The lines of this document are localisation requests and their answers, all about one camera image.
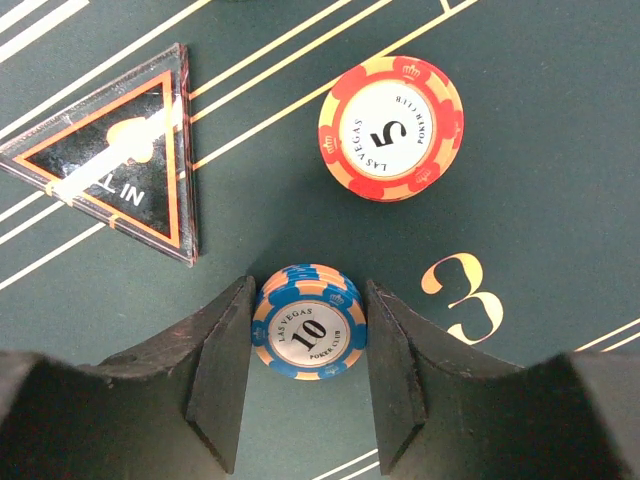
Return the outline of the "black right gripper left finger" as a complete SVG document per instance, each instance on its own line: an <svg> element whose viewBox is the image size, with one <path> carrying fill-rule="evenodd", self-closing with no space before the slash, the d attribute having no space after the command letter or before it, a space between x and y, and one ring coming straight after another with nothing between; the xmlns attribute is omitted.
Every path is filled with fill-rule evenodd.
<svg viewBox="0 0 640 480"><path fill-rule="evenodd" d="M224 479L234 470L255 282L97 365L1 355L5 479Z"/></svg>

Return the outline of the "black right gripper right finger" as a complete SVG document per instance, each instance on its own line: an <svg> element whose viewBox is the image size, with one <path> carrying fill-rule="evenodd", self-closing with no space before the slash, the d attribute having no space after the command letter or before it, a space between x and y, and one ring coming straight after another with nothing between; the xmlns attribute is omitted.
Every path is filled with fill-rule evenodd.
<svg viewBox="0 0 640 480"><path fill-rule="evenodd" d="M380 469L394 479L635 479L639 359L562 353L522 368L366 287Z"/></svg>

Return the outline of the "blue chips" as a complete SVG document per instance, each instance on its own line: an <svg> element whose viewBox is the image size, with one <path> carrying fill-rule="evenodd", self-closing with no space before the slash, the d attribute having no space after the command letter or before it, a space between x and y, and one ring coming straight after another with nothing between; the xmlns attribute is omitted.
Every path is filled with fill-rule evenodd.
<svg viewBox="0 0 640 480"><path fill-rule="evenodd" d="M290 265L260 290L251 340L263 363L282 375L331 378L353 366L366 347L362 297L355 284L332 267Z"/></svg>

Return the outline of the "red chips position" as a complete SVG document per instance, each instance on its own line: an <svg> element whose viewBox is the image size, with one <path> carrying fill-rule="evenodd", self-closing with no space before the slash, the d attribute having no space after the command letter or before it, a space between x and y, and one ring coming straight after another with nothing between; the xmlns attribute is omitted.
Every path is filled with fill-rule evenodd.
<svg viewBox="0 0 640 480"><path fill-rule="evenodd" d="M438 180L455 159L464 111L453 82L409 56L345 72L320 110L318 142L334 178L369 200L396 202Z"/></svg>

